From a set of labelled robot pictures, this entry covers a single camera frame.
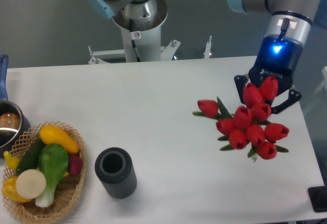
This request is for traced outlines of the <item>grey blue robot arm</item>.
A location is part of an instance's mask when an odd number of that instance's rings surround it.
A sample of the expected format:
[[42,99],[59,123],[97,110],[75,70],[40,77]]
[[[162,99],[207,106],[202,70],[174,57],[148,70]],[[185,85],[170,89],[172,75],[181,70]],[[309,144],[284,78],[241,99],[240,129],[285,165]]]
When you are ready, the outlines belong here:
[[[268,12],[271,19],[249,72],[235,77],[239,96],[247,82],[259,87],[274,76],[278,94],[288,98],[271,111],[278,114],[300,100],[293,89],[293,74],[321,0],[227,0],[235,12]],[[161,47],[161,25],[168,10],[165,0],[88,0],[102,17],[113,19],[121,29],[127,62],[163,61],[173,58],[179,43]]]

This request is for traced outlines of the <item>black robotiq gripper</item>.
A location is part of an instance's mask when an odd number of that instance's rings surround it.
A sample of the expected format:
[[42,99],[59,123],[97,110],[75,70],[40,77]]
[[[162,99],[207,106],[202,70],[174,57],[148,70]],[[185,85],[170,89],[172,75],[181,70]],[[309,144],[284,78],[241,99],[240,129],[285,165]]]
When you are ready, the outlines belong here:
[[280,104],[275,102],[279,96],[272,100],[271,114],[280,114],[300,101],[302,94],[291,86],[301,53],[302,46],[298,43],[285,39],[278,40],[272,36],[265,37],[249,73],[234,77],[240,102],[245,104],[243,90],[249,79],[256,87],[260,87],[268,76],[274,76],[278,81],[277,95],[287,93],[287,98]]

